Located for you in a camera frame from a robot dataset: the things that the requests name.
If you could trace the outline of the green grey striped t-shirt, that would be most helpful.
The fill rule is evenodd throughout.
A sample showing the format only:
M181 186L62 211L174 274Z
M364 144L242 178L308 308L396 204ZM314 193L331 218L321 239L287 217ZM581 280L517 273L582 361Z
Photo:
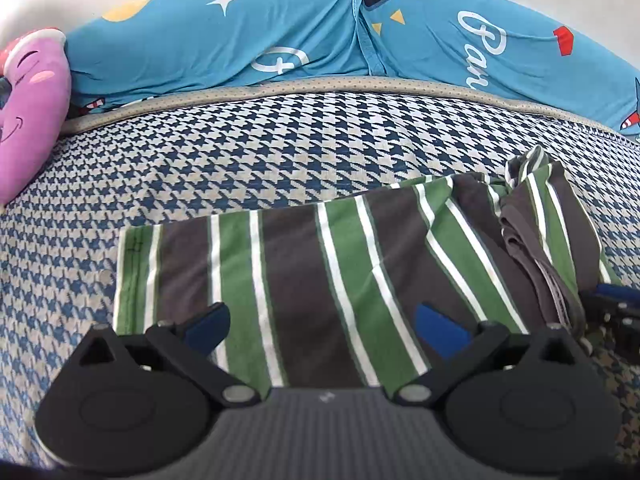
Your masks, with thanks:
M532 148L486 174L418 177L290 208L133 226L118 244L113 324L140 334L223 302L217 365L259 391L395 390L440 357L427 304L467 330L585 331L579 294L617 275L560 162Z

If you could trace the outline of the houndstooth bed sheet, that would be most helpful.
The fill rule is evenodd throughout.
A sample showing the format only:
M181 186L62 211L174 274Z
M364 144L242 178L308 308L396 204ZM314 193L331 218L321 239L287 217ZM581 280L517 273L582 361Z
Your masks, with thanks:
M483 102L294 93L163 110L64 136L1 215L1 456L40 465L32 415L113 310L124 226L330 200L432 174L500 176L534 146L559 159L616 274L639 283L639 145Z

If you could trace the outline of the blue printed quilt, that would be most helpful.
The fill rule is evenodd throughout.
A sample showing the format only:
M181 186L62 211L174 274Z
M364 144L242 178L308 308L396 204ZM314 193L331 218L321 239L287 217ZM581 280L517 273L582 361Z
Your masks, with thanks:
M83 113L180 91L386 76L639 133L638 70L508 0L141 0L75 29L66 55Z

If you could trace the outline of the pink plush toy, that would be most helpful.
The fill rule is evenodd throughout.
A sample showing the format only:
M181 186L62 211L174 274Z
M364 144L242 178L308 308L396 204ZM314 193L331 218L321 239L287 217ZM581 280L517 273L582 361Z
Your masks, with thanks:
M1 107L1 203L6 206L38 174L51 154L70 107L65 35L34 30L1 52L9 96Z

